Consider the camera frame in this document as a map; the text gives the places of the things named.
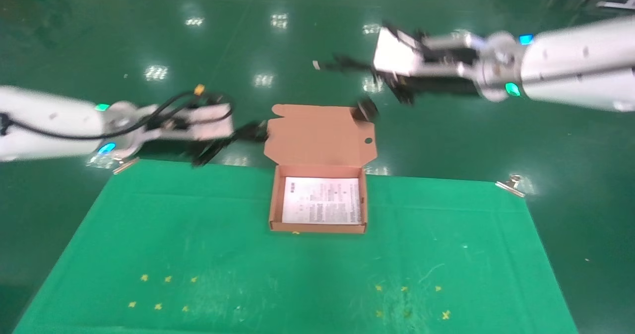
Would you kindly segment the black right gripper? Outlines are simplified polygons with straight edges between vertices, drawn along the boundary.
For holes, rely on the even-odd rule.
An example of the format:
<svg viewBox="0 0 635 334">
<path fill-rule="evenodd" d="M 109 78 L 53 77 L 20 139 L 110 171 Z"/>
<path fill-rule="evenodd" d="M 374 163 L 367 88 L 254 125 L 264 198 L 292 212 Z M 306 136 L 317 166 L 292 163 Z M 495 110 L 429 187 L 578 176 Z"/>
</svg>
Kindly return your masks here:
<svg viewBox="0 0 635 334">
<path fill-rule="evenodd" d="M 381 80 L 402 105 L 414 105 L 415 93 L 403 76 L 381 72 Z M 462 77 L 414 77 L 414 88 L 422 93 L 449 93 L 460 96 L 479 96 L 472 80 Z"/>
</svg>

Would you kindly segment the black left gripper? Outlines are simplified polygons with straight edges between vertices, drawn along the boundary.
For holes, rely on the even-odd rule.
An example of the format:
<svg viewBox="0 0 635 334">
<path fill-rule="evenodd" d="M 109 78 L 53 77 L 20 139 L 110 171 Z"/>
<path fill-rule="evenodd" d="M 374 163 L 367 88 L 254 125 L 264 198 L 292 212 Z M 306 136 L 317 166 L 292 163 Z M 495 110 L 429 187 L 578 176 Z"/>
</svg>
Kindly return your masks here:
<svg viewBox="0 0 635 334">
<path fill-rule="evenodd" d="M 258 142 L 258 123 L 247 123 L 237 128 L 229 138 L 191 142 L 190 156 L 192 167 L 205 166 L 220 151 L 237 141 Z"/>
</svg>

